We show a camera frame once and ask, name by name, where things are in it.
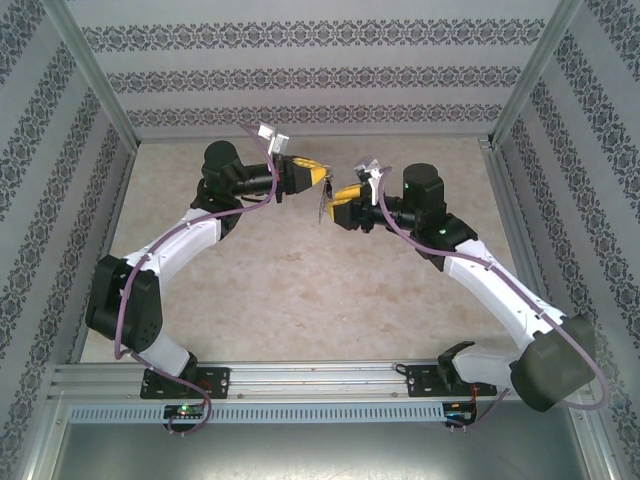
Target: wall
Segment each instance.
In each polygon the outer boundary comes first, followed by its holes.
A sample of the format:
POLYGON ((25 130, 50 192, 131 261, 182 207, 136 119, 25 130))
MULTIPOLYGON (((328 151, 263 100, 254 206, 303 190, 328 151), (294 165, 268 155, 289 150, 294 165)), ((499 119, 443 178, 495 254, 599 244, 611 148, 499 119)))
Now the wall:
POLYGON ((623 478, 640 478, 640 2, 584 2, 502 147, 553 302, 596 326, 623 478))
POLYGON ((130 151, 42 5, 0 2, 0 478, 69 360, 130 151))
POLYGON ((557 0, 70 1, 143 140, 491 131, 557 0))

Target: metal sheet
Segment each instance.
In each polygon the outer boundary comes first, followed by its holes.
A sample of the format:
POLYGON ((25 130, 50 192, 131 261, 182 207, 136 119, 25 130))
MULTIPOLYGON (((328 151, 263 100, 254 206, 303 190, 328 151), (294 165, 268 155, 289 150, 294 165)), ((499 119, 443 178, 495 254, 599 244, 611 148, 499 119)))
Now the metal sheet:
POLYGON ((434 424, 212 425, 186 439, 154 425, 67 428, 54 478, 589 478, 568 414, 500 406, 477 431, 434 424))

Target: marble floor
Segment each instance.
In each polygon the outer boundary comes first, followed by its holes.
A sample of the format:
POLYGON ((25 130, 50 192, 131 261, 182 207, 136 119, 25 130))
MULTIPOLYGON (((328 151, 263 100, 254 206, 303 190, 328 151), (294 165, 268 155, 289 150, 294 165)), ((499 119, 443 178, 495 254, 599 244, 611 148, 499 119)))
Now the marble floor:
MULTIPOLYGON (((252 141, 234 139, 244 163, 261 163, 252 141)), ((186 211, 205 143, 143 144, 112 254, 138 250, 186 211)), ((436 165, 449 211, 467 221, 513 271, 475 138, 306 137, 287 153, 330 164, 334 188, 353 183, 354 163, 374 155, 394 171, 436 165)), ((462 340, 510 346, 504 328, 464 287, 376 228, 348 232, 325 216, 320 186, 243 215, 235 230, 180 271, 163 298, 166 328, 201 361, 435 358, 462 340)), ((84 362, 113 361, 113 345, 91 332, 84 362)))

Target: damask pattern wall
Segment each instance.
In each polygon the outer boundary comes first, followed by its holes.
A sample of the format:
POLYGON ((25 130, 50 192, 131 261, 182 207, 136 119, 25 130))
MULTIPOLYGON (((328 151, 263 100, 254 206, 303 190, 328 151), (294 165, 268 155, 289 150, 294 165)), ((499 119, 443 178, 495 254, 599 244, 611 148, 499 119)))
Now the damask pattern wall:
POLYGON ((143 140, 487 134, 557 0, 71 0, 143 140))
POLYGON ((639 7, 581 5, 502 145, 549 296, 596 326, 623 478, 640 478, 639 7))
POLYGON ((0 478, 69 360, 131 151, 37 0, 0 1, 0 478))

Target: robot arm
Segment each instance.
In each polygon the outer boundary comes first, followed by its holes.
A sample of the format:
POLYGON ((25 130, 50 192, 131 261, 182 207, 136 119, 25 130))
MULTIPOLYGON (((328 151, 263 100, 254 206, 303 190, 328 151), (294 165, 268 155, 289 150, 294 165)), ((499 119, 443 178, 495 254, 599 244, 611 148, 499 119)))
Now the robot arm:
MULTIPOLYGON (((378 197, 380 165, 367 159, 357 165, 360 183, 335 194, 329 213, 335 223, 365 233, 376 224, 389 229, 378 197)), ((478 235, 466 223, 446 211, 444 183, 432 165, 414 164, 403 173, 402 197, 384 197, 391 217, 421 245, 466 254, 477 262, 455 256, 418 252, 467 287, 504 325, 515 342, 512 350, 488 349, 474 342, 462 342, 438 358, 443 382, 451 387, 463 381, 512 388, 538 411, 546 411, 594 378, 591 368, 540 313, 534 311, 510 288, 498 272, 506 275, 521 292, 556 324, 560 325, 593 358, 595 333, 581 316, 567 318, 527 289, 491 255, 478 235)))
MULTIPOLYGON (((268 153, 277 170, 275 197, 278 203, 282 202, 283 194, 307 190, 326 175, 326 168, 313 160, 283 155, 288 137, 278 134, 272 127, 261 125, 258 134, 269 141, 268 153)), ((162 295, 171 278, 202 250, 225 238, 241 215, 194 220, 211 213, 238 209, 242 203, 237 196, 266 194, 273 181, 266 163, 243 165, 229 142, 212 143, 205 151, 204 160, 203 178, 198 183, 191 208, 167 232, 180 225, 186 224, 186 227, 166 238, 153 254, 149 254, 151 246, 167 233, 122 259, 108 255, 100 260, 86 316, 89 328, 114 340, 124 286, 134 266, 146 257, 144 266, 133 280, 126 305, 122 344, 154 367, 182 378, 193 376, 197 360, 163 328, 162 295)))

